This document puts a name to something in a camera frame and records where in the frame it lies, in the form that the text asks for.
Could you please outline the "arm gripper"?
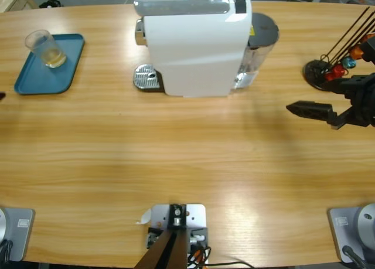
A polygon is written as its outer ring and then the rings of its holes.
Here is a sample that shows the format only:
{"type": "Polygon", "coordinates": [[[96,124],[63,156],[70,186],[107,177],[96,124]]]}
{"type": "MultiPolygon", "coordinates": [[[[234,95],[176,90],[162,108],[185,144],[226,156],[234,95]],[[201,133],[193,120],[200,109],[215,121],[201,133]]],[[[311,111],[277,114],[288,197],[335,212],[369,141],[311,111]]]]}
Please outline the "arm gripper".
{"type": "Polygon", "coordinates": [[[331,104],[296,101],[287,105],[287,110],[302,118],[325,121],[337,130],[345,124],[374,127],[374,73],[325,81],[321,88],[344,95],[351,107],[337,115],[331,104]]]}

